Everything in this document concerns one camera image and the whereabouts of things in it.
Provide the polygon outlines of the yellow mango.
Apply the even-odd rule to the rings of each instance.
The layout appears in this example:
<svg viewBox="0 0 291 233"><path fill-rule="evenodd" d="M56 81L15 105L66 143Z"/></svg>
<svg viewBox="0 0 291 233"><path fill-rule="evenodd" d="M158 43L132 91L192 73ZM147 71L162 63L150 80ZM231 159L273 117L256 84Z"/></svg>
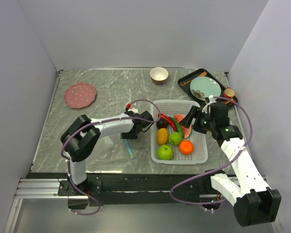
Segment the yellow mango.
<svg viewBox="0 0 291 233"><path fill-rule="evenodd" d="M166 128L161 128L157 132L157 143L161 145L167 144L168 141L168 130Z"/></svg>

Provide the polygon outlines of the clear zip bag blue zipper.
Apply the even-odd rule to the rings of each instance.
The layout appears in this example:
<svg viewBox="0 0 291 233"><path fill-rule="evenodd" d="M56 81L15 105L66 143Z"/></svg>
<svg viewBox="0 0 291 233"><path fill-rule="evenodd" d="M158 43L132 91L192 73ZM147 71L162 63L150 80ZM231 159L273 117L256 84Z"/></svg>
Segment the clear zip bag blue zipper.
<svg viewBox="0 0 291 233"><path fill-rule="evenodd" d="M104 137L95 147L96 160L104 165L119 165L135 160L128 141L120 138Z"/></svg>

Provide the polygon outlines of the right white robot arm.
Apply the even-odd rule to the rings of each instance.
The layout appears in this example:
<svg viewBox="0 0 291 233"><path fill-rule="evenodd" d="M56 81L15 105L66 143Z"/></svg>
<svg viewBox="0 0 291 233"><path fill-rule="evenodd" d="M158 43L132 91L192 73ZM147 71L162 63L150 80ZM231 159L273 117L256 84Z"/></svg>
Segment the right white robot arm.
<svg viewBox="0 0 291 233"><path fill-rule="evenodd" d="M235 218L243 227L274 222L281 195L260 175L246 149L248 141L237 126L230 124L227 105L214 101L203 109L192 106L180 124L192 126L199 133L211 132L239 182L235 184L217 168L205 173L210 177L202 182L203 189L207 193L221 193L233 206Z"/></svg>

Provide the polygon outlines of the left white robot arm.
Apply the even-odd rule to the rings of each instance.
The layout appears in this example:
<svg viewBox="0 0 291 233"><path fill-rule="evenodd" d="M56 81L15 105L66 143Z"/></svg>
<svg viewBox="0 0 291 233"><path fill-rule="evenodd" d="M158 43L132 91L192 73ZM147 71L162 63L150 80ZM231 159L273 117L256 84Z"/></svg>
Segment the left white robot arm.
<svg viewBox="0 0 291 233"><path fill-rule="evenodd" d="M153 122L148 111L141 114L126 111L119 116L103 119L79 116L61 136L61 153L68 160L68 176L72 180L69 189L76 195L86 191L86 159L99 139L113 134L120 134L122 139L137 139L142 130Z"/></svg>

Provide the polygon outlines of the light green wrinkled fruit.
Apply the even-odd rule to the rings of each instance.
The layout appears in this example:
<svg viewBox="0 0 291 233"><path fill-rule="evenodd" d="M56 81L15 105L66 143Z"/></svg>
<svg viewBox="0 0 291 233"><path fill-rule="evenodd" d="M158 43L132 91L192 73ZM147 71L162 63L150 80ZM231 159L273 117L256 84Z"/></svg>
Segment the light green wrinkled fruit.
<svg viewBox="0 0 291 233"><path fill-rule="evenodd" d="M182 141L182 136L178 132L173 132L168 136L168 142L173 146L178 146Z"/></svg>

